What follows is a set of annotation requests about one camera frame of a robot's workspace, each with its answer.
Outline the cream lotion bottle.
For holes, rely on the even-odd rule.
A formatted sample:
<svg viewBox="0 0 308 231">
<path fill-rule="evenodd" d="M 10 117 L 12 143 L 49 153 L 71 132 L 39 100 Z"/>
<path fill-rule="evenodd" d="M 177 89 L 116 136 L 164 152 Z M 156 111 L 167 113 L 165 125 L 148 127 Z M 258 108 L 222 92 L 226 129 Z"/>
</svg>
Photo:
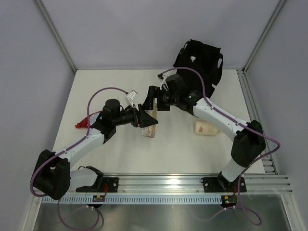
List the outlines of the cream lotion bottle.
<svg viewBox="0 0 308 231">
<path fill-rule="evenodd" d="M 197 120 L 194 123 L 194 133 L 203 136 L 216 136 L 220 133 L 220 129 L 207 121 Z"/>
</svg>

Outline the red dish soap bottle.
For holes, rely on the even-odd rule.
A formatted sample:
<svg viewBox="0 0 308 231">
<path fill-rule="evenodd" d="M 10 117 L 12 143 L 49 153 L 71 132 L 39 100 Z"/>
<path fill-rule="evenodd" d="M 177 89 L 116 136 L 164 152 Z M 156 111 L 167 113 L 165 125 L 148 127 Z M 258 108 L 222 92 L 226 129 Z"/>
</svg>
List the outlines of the red dish soap bottle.
<svg viewBox="0 0 308 231">
<path fill-rule="evenodd" d="M 96 119 L 99 116 L 100 112 L 101 111 L 98 111 L 96 113 L 90 114 L 89 118 L 85 117 L 79 123 L 75 124 L 75 128 L 76 129 L 87 128 L 88 125 L 92 125 L 96 121 Z"/>
</svg>

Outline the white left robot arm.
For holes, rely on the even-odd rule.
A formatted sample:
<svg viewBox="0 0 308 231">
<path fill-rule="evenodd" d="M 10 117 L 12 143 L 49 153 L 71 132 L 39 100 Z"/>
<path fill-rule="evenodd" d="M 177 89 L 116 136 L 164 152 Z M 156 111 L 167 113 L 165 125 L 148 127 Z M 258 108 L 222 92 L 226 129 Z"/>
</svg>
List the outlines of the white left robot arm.
<svg viewBox="0 0 308 231">
<path fill-rule="evenodd" d="M 80 140 L 58 153 L 49 150 L 40 153 L 30 188 L 36 188 L 42 192 L 42 196 L 49 196 L 54 200 L 61 199 L 71 188 L 77 192 L 91 193 L 103 190 L 104 174 L 101 171 L 91 166 L 72 171 L 72 166 L 110 140 L 117 126 L 131 124 L 136 128 L 146 128 L 157 123 L 141 104 L 137 108 L 128 106 L 121 110 L 118 100 L 107 100 L 95 122 Z"/>
</svg>

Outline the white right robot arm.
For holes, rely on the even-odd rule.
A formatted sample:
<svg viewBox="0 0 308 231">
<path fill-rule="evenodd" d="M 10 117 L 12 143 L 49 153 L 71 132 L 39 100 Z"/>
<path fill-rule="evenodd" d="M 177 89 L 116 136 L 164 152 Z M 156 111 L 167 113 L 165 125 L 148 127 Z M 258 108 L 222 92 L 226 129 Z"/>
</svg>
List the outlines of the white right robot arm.
<svg viewBox="0 0 308 231">
<path fill-rule="evenodd" d="M 162 80 L 161 86 L 149 86 L 142 105 L 152 110 L 157 103 L 159 111 L 169 111 L 171 106 L 217 126 L 232 141 L 231 159 L 218 174 L 216 183 L 223 191 L 240 187 L 240 174 L 265 150 L 262 125 L 253 120 L 236 118 L 213 104 L 205 95 L 205 87 L 190 87 L 179 74 Z"/>
</svg>

